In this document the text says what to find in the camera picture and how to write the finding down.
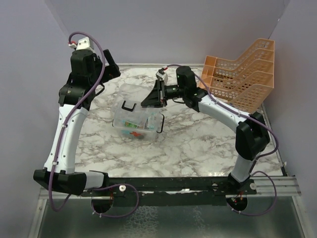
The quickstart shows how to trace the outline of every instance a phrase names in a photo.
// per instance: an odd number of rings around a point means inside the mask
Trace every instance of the metal frame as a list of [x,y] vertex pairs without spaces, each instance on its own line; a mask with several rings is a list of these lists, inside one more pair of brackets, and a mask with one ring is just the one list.
[[[308,219],[306,210],[304,208],[304,205],[302,203],[302,197],[301,197],[301,191],[299,188],[299,185],[297,183],[296,177],[285,177],[285,176],[272,176],[271,177],[274,181],[274,184],[277,189],[278,196],[289,196],[293,198],[294,206],[296,213],[298,215],[300,225],[302,227],[304,236],[306,238],[312,238],[314,237],[314,232],[312,230],[310,221]],[[254,195],[247,195],[248,197],[268,197],[268,196],[274,196],[274,189],[271,184],[271,181],[267,177],[252,177],[251,179],[254,180],[254,183],[257,186],[257,194]],[[169,191],[169,194],[177,194],[180,191]],[[198,191],[183,191],[192,194],[198,194]],[[151,194],[150,191],[146,192],[143,191],[141,194]],[[64,199],[66,197],[66,194],[53,192],[53,198],[54,199]],[[33,219],[33,223],[31,226],[29,238],[35,238],[38,236],[40,231],[40,226],[42,222],[42,218],[44,215],[45,205],[47,203],[47,200],[49,198],[48,191],[45,189],[41,189],[38,205],[36,208],[36,214]],[[83,197],[83,196],[70,196],[69,199],[110,199],[108,196],[94,196],[94,197]]]
[[295,210],[296,210],[299,222],[301,224],[304,236],[306,238],[315,237],[314,231],[312,228],[312,224],[311,224],[309,217],[307,215],[307,210],[305,209],[305,206],[303,204],[302,197],[301,196],[293,196],[293,202],[294,202]]
[[39,235],[41,223],[45,211],[46,199],[39,199],[38,204],[36,206],[35,215],[33,218],[33,222],[31,225],[31,229],[28,235],[28,238],[36,238]]

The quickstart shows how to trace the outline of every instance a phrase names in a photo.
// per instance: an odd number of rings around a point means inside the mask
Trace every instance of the screw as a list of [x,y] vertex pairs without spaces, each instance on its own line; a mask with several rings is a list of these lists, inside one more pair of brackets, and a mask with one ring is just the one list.
[[257,186],[254,182],[250,183],[250,189],[252,190],[256,190],[257,189]]
[[119,190],[121,192],[124,192],[126,190],[126,186],[125,185],[120,185]]

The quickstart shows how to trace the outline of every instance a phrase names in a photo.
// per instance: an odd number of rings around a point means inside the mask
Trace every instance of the clear plastic box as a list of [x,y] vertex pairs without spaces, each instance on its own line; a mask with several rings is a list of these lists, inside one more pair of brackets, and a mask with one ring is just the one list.
[[150,91],[151,88],[132,84],[123,84],[120,87],[112,106],[112,126],[120,134],[146,140],[154,140],[157,137],[163,123],[160,108],[141,107],[141,101]]

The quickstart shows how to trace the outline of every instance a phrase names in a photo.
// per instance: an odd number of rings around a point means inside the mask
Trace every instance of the white cable connector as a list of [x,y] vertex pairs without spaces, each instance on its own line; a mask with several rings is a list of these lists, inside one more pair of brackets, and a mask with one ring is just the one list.
[[120,185],[119,190],[121,192],[124,192],[127,189],[127,187],[125,185]]
[[72,48],[72,49],[75,49],[75,48],[77,48],[77,45],[75,44],[75,43],[68,43],[68,46],[70,47],[70,48]]

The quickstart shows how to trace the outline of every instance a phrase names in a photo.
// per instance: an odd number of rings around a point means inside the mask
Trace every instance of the black handle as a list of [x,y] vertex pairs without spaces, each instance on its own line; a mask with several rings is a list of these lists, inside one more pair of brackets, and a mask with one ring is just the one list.
[[137,106],[137,104],[135,103],[135,104],[133,105],[133,108],[126,108],[126,107],[125,107],[125,103],[126,103],[126,101],[123,102],[121,108],[124,109],[124,110],[126,110],[126,111],[129,111],[129,112],[133,112],[134,109],[135,109],[135,107]]
[[161,113],[161,115],[163,116],[163,120],[162,120],[162,126],[160,128],[160,132],[157,131],[158,134],[161,134],[163,132],[163,127],[164,127],[164,121],[165,121],[165,116],[164,114]]

